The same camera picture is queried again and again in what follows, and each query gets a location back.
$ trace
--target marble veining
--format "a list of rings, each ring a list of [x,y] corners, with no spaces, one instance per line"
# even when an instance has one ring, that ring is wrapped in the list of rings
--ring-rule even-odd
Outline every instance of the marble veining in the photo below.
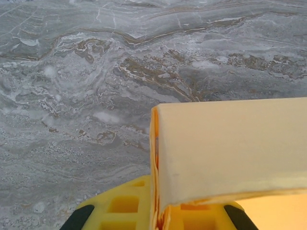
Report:
[[[0,228],[149,173],[159,103],[307,96],[306,0],[0,0]]]

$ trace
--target black strip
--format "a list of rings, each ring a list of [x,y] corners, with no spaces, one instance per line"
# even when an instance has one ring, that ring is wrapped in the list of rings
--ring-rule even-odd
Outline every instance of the black strip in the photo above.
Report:
[[[232,205],[225,205],[224,209],[237,230],[258,230],[245,211]]]
[[[75,210],[68,218],[68,220],[63,224],[60,230],[82,230],[94,208],[94,205],[86,205],[80,209]]]

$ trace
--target pale yellow flap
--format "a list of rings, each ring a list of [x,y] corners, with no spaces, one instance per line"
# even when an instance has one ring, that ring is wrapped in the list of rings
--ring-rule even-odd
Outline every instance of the pale yellow flap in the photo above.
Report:
[[[307,98],[160,104],[152,116],[153,222],[168,205],[307,188]]]

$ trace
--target yellow plastic object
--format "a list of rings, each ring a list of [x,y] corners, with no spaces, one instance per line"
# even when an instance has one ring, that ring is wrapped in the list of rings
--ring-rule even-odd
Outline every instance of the yellow plastic object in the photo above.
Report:
[[[307,193],[306,140],[307,97],[154,107],[150,230],[182,203]]]
[[[82,202],[77,209],[95,207],[82,230],[147,230],[149,177],[139,177]]]
[[[225,206],[243,210],[235,202],[217,205],[181,204],[170,208],[169,230],[240,230]],[[61,230],[148,230],[150,217],[150,175],[142,176],[82,202],[76,209],[93,206],[93,211],[73,214],[72,224]],[[82,225],[78,219],[85,217]],[[240,213],[240,221],[246,221]]]

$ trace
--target stone surface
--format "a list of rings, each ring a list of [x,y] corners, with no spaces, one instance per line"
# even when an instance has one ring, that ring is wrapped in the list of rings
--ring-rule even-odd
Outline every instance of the stone surface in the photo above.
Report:
[[[305,0],[0,3],[3,230],[148,174],[158,103],[307,96]]]

